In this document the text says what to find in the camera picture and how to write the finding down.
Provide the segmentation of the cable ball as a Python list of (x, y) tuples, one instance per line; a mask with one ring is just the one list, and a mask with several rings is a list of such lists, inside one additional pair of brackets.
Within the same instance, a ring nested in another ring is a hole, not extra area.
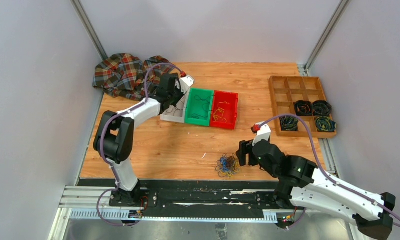
[(220, 178), (231, 178), (240, 171), (239, 160), (235, 154), (226, 153), (216, 161), (215, 171)]

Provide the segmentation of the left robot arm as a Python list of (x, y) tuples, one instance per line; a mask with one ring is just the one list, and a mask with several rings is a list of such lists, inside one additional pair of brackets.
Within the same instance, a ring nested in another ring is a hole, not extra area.
[(136, 128), (156, 117), (189, 93), (194, 79), (186, 74), (166, 73), (161, 76), (156, 92), (134, 106), (119, 112), (106, 111), (95, 136), (93, 148), (109, 165), (115, 177), (112, 196), (134, 207), (140, 203), (140, 180), (130, 162)]

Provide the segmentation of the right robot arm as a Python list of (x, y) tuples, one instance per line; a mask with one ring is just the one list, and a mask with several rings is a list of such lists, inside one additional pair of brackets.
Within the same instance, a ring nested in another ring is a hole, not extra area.
[(395, 196), (373, 193), (353, 186), (306, 158), (285, 155), (267, 140), (239, 142), (236, 156), (241, 166), (258, 165), (278, 179), (273, 193), (277, 207), (301, 207), (333, 215), (357, 227), (375, 240), (386, 240), (393, 228), (388, 211), (395, 206)]

